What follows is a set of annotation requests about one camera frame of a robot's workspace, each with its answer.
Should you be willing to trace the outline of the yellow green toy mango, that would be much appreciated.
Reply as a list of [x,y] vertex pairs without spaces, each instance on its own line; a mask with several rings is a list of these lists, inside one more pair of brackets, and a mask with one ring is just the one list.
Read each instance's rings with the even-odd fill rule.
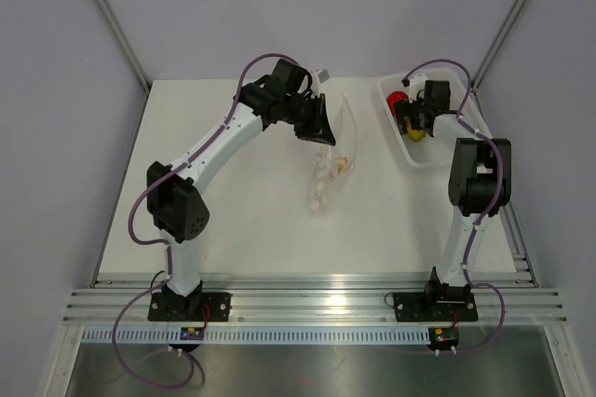
[[417,117],[407,116],[404,118],[404,121],[406,134],[412,141],[420,142],[427,136],[426,130],[422,127],[422,124]]

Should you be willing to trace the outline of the clear zip top bag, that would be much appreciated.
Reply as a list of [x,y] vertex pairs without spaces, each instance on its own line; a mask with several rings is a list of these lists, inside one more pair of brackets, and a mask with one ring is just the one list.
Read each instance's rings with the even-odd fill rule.
[[[338,105],[332,131],[335,146],[321,145],[314,152],[306,182],[305,206],[311,217],[325,218],[339,209],[347,184],[356,166],[359,133],[349,96],[345,93]],[[349,167],[338,175],[334,168],[337,157],[347,157]]]

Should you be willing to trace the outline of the beige toy garlic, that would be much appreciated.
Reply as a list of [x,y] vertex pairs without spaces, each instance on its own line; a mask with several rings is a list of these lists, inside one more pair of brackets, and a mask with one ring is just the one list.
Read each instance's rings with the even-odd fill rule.
[[334,160],[334,168],[338,175],[341,175],[349,167],[347,157],[337,157]]

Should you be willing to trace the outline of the white plastic food basket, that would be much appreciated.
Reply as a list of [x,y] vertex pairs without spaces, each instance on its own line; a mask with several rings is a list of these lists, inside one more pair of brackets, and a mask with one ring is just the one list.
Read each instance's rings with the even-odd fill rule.
[[[420,142],[414,142],[408,135],[400,134],[394,118],[394,104],[389,107],[386,102],[386,96],[392,91],[406,92],[401,80],[415,73],[426,74],[428,80],[446,80],[451,85],[452,113],[438,116],[434,123],[434,136],[426,136]],[[412,168],[424,170],[449,166],[456,139],[476,139],[480,133],[490,134],[477,105],[469,97],[467,79],[455,69],[447,66],[427,66],[410,75],[398,73],[384,76],[377,81],[376,89],[390,128],[397,139],[397,145]]]

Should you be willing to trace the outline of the red toy tomato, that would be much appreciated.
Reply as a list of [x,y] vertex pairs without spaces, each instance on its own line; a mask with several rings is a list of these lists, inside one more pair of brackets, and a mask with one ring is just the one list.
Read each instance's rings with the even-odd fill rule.
[[408,99],[408,94],[401,90],[392,91],[386,96],[386,102],[389,107],[392,107],[394,103],[408,101]]

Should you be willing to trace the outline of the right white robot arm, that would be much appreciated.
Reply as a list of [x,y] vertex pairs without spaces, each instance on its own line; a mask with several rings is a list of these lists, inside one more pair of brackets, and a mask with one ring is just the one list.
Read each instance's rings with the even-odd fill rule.
[[443,319],[456,304],[466,305],[473,282],[470,273],[489,224],[511,195],[511,143],[493,139],[472,127],[463,109],[451,107],[451,85],[445,80],[401,80],[408,97],[393,104],[400,130],[422,131],[452,150],[448,198],[453,220],[439,264],[425,286],[423,308]]

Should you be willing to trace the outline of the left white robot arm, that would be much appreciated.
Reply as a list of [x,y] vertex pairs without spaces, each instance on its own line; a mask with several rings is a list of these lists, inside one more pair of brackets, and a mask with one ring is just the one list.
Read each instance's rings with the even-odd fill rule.
[[240,80],[230,110],[222,121],[187,153],[168,165],[155,162],[147,171],[147,208],[154,226],[168,244],[169,310],[182,321],[199,313],[196,292],[201,278],[195,266],[193,241],[206,229],[210,211],[203,194],[219,170],[245,144],[278,122],[293,128],[301,141],[334,146],[326,98],[328,80],[285,58],[271,74],[252,82]]

